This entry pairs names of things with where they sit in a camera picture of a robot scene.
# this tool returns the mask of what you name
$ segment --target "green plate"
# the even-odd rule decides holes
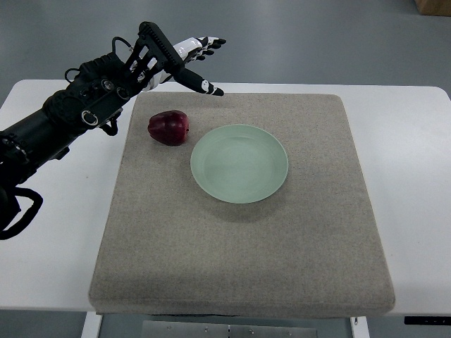
[[[261,201],[276,192],[288,174],[282,144],[251,125],[225,125],[206,133],[191,154],[197,184],[230,203]]]

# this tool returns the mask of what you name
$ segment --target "red apple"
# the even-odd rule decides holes
[[[167,146],[180,146],[186,141],[190,122],[182,111],[164,111],[149,120],[150,136]]]

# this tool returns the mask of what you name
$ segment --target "gray fabric pad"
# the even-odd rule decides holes
[[[181,146],[147,131],[177,109]],[[204,192],[191,152],[208,131],[244,123],[285,147],[272,196],[229,204]],[[323,94],[138,96],[89,299],[98,313],[265,318],[380,315],[395,296],[343,104]]]

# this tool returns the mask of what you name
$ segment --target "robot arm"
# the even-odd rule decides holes
[[[50,96],[38,111],[0,131],[0,239],[11,238],[25,229],[42,205],[38,193],[17,185],[47,161],[62,159],[69,152],[69,145],[86,131],[99,127],[106,134],[115,135],[122,106],[152,81],[155,85],[173,77],[196,92],[224,94],[186,69],[185,64],[211,55],[211,49],[220,47],[225,40],[188,39],[174,48],[159,27],[149,22],[141,23],[138,36],[126,62],[116,55],[115,42],[131,45],[115,37],[111,53],[70,69],[79,73],[65,90]],[[32,199],[33,205],[8,228],[20,212],[17,196]]]

